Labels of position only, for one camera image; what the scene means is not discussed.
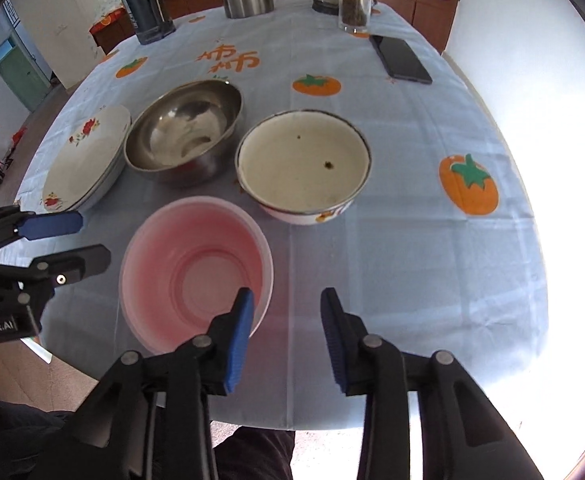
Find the pink plastic bowl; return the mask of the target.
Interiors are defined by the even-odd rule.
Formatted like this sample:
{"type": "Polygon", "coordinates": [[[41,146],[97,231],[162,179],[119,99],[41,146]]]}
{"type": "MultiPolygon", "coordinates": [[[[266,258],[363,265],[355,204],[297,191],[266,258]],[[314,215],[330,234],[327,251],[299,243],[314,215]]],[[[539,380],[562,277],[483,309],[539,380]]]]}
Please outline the pink plastic bowl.
{"type": "Polygon", "coordinates": [[[242,287],[253,292],[255,332],[274,289],[271,248],[249,214],[212,196],[175,200],[151,214],[125,250],[119,280],[126,323],[153,354],[204,333],[242,287]]]}

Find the white plate large red flowers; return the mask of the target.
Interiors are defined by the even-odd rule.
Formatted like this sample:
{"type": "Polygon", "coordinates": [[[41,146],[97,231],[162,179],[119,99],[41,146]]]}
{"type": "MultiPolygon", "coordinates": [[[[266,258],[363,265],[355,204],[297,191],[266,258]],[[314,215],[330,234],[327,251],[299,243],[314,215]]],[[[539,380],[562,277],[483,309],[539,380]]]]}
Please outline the white plate large red flowers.
{"type": "Polygon", "coordinates": [[[123,146],[130,125],[127,108],[108,106],[68,136],[43,186],[47,212],[85,212],[108,193],[125,167],[123,146]]]}

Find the stainless steel bowl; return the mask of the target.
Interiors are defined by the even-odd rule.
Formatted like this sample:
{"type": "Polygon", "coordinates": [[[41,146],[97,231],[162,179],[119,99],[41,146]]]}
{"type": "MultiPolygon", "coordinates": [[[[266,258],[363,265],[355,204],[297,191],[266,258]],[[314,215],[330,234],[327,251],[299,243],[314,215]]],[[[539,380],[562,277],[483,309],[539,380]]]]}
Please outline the stainless steel bowl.
{"type": "Polygon", "coordinates": [[[152,102],[126,133],[126,163],[144,178],[194,186],[232,163],[244,112],[242,92],[222,79],[189,82],[152,102]]]}

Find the white enamel bowl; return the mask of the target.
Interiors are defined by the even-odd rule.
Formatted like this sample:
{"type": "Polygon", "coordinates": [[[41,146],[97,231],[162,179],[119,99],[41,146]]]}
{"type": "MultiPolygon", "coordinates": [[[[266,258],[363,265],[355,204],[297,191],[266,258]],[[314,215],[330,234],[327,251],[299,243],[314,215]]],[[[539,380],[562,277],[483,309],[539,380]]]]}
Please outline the white enamel bowl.
{"type": "Polygon", "coordinates": [[[286,110],[246,133],[235,168],[242,191],[267,214],[315,226],[353,204],[370,177],[373,155],[347,120],[324,110],[286,110]]]}

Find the green door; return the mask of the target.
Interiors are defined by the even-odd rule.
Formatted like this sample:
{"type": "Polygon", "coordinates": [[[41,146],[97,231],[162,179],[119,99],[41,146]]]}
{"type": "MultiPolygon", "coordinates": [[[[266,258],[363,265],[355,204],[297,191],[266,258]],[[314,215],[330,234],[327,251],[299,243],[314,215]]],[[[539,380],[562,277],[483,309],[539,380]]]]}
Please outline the green door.
{"type": "Polygon", "coordinates": [[[0,76],[30,112],[44,102],[52,88],[12,37],[0,44],[0,76]]]}

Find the light blue persimmon tablecloth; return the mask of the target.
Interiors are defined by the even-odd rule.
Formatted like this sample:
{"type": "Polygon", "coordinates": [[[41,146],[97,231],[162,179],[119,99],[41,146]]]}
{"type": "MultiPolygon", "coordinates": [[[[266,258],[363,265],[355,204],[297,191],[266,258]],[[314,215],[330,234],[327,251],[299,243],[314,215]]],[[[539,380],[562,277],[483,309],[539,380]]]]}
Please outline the light blue persimmon tablecloth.
{"type": "Polygon", "coordinates": [[[230,20],[182,18],[149,46],[128,39],[85,78],[46,133],[18,198],[41,211],[53,160],[103,108],[140,114],[164,93],[223,79],[245,100],[245,139],[225,171],[192,188],[126,169],[76,235],[2,252],[26,264],[46,252],[104,244],[108,271],[62,288],[47,306],[44,346],[92,376],[140,346],[121,308],[131,238],[157,209],[214,196],[257,222],[274,262],[273,295],[235,394],[216,418],[265,427],[357,426],[363,405],[332,378],[319,297],[400,349],[451,351],[509,425],[532,409],[530,373],[547,329],[546,280],[534,220],[507,148],[437,51],[390,9],[378,35],[404,39],[430,84],[394,81],[370,41],[341,32],[304,0],[230,20]]]}

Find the black smartphone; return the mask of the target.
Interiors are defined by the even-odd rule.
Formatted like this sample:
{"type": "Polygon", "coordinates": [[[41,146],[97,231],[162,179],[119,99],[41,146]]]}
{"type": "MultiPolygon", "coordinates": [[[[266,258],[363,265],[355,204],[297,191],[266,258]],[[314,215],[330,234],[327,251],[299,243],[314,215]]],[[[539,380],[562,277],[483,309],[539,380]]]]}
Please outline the black smartphone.
{"type": "Polygon", "coordinates": [[[391,78],[432,84],[430,74],[405,40],[379,35],[371,35],[369,40],[391,78]]]}

